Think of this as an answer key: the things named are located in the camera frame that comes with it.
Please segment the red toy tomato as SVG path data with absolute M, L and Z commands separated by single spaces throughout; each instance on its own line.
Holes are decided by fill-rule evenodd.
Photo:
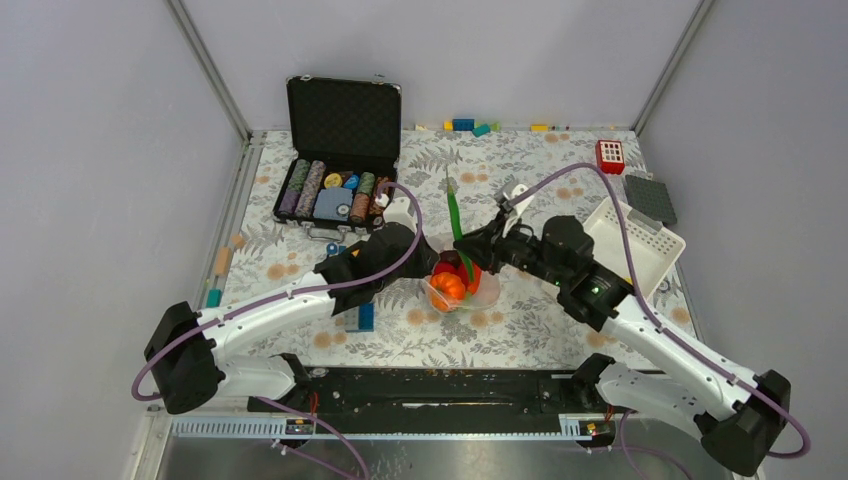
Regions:
M 457 267 L 451 262 L 440 261 L 436 264 L 432 271 L 432 275 L 439 275 L 442 273 L 450 273 L 452 275 L 456 275 L 458 272 Z

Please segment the green toy bean pod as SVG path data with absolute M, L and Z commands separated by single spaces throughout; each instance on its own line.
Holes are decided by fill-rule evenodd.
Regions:
M 455 189 L 452 183 L 451 176 L 449 174 L 448 169 L 445 169 L 445 181 L 446 181 L 446 198 L 448 211 L 451 222 L 451 231 L 453 235 L 453 239 L 455 241 L 463 239 L 463 231 L 461 226 L 461 216 L 459 210 L 459 204 L 455 196 Z M 460 259 L 463 262 L 463 266 L 466 267 L 469 273 L 472 272 L 471 263 L 472 261 L 464 254 L 459 253 Z

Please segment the orange toy pumpkin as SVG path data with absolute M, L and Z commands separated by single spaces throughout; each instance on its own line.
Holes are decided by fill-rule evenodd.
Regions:
M 432 276 L 428 286 L 430 303 L 441 312 L 456 309 L 466 298 L 466 287 L 457 274 L 442 273 Z

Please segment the clear dotted zip top bag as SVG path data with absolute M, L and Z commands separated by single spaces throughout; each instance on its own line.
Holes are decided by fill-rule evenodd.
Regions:
M 483 272 L 476 264 L 466 263 L 453 248 L 448 234 L 427 238 L 438 254 L 431 272 L 420 281 L 422 295 L 435 310 L 449 313 L 457 310 L 484 310 L 495 305 L 501 292 L 499 280 Z

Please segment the orange toy carrot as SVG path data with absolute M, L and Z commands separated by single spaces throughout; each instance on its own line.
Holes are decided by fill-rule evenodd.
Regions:
M 479 289 L 481 279 L 482 279 L 482 270 L 475 263 L 471 263 L 472 272 L 469 273 L 465 266 L 462 267 L 461 273 L 463 274 L 463 279 L 466 286 L 466 292 L 469 295 L 475 295 Z

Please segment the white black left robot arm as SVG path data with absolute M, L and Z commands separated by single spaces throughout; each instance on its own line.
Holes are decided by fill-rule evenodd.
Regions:
M 172 415 L 214 398 L 267 397 L 296 411 L 310 385 L 292 354 L 250 356 L 247 348 L 290 327 L 355 311 L 398 279 L 422 279 L 438 255 L 423 235 L 423 215 L 410 194 L 384 210 L 384 225 L 368 239 L 316 264 L 300 278 L 263 295 L 193 310 L 168 307 L 144 349 L 145 366 L 132 396 L 163 403 Z

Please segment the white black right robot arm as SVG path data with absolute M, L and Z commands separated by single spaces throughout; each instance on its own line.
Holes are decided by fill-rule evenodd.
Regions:
M 557 288 L 566 314 L 624 343 L 666 374 L 644 375 L 603 354 L 577 369 L 575 402 L 597 412 L 608 403 L 661 420 L 697 440 L 724 468 L 754 475 L 787 421 L 789 380 L 775 370 L 757 373 L 688 337 L 647 305 L 635 286 L 594 256 L 595 239 L 573 216 L 549 218 L 538 234 L 520 220 L 511 200 L 498 202 L 487 225 L 454 247 L 482 270 L 514 267 Z

